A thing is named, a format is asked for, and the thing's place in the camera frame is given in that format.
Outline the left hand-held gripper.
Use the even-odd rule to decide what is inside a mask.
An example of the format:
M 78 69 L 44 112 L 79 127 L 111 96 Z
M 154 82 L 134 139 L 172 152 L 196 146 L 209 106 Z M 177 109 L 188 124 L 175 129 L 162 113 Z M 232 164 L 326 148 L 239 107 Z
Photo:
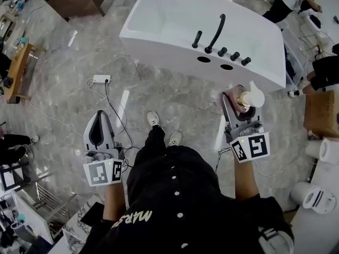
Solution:
M 114 148 L 114 132 L 105 111 L 97 111 L 88 122 L 83 134 L 85 152 L 83 164 L 88 184 L 91 187 L 112 185 L 122 182 L 124 154 Z

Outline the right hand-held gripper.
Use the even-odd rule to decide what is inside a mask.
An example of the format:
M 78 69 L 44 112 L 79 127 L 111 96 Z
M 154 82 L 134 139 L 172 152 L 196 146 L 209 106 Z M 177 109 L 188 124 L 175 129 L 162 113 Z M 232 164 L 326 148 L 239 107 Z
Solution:
M 229 126 L 225 129 L 226 141 L 239 163 L 270 155 L 269 133 L 265 132 L 260 107 L 250 107 L 248 120 L 241 121 L 225 92 L 221 94 L 222 110 Z

